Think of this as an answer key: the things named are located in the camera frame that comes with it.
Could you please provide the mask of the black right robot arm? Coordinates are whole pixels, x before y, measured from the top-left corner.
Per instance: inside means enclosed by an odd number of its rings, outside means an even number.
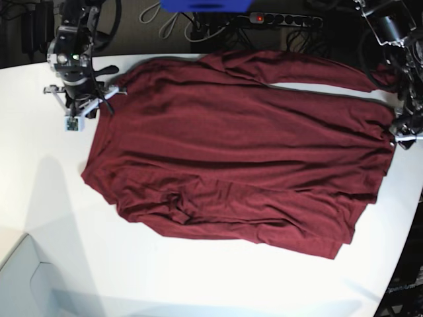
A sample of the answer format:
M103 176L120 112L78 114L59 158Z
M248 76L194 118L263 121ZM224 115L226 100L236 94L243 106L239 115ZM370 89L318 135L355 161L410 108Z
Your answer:
M97 30L104 1L64 1L61 24L47 52L47 61L62 80L65 107L80 106L89 98L104 96L104 83L97 78L114 75L115 65L94 70L93 54L105 50L114 39L122 18L122 2L115 2L114 22L110 33Z

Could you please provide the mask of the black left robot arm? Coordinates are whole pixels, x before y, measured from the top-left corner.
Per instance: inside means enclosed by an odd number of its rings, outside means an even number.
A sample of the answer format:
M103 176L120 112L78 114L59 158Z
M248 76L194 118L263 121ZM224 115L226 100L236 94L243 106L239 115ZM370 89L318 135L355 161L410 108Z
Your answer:
M356 1L355 9L368 29L359 43L359 61L372 83L397 92L404 100L390 131L397 142L422 139L422 27L416 24L404 1ZM383 58L401 76L397 84L383 84L368 69L364 42L373 35L383 48Z

